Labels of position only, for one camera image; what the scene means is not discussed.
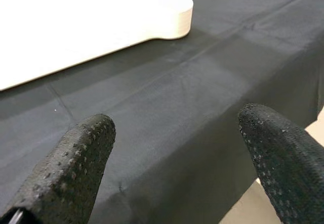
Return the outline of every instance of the black fabric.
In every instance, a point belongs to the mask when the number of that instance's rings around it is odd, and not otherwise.
[[[247,105],[241,134],[282,223],[324,223],[324,148],[274,110]]]
[[[256,178],[238,110],[255,102],[302,127],[316,119],[324,0],[193,1],[183,39],[0,93],[0,209],[69,127],[104,113],[117,136],[89,223],[216,223]]]

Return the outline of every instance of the black tablecloth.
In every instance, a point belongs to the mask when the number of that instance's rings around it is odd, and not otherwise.
[[[322,108],[323,22],[324,0],[194,0],[183,39],[1,92],[0,209],[69,127],[105,113],[117,136],[90,223],[217,223],[256,177],[238,109],[307,126]]]

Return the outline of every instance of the white cutting board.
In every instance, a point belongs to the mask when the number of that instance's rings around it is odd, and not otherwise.
[[[0,0],[0,90],[190,31],[192,0]]]

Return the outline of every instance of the white floor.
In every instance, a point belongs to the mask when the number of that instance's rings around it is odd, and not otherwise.
[[[324,111],[318,121],[307,128],[307,131],[324,146]],[[242,198],[232,207],[220,222],[221,224],[280,224],[262,186],[255,181]]]

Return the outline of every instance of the dotted texture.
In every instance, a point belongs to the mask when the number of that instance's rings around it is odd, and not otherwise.
[[[324,148],[274,110],[250,104],[239,128],[282,223],[324,223]]]
[[[115,141],[106,115],[69,130],[39,162],[6,208],[24,207],[44,224],[86,224]]]

